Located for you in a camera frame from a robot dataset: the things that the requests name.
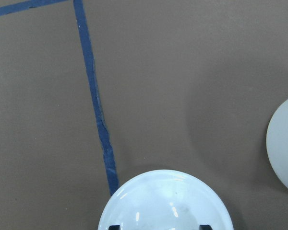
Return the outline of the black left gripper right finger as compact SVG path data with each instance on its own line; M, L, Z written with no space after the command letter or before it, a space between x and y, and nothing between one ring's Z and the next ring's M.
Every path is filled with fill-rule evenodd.
M199 230L212 230L210 225L200 225Z

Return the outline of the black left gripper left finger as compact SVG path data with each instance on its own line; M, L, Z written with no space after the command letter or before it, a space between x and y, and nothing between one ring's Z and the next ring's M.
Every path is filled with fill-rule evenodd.
M120 230L120 225L111 225L108 230Z

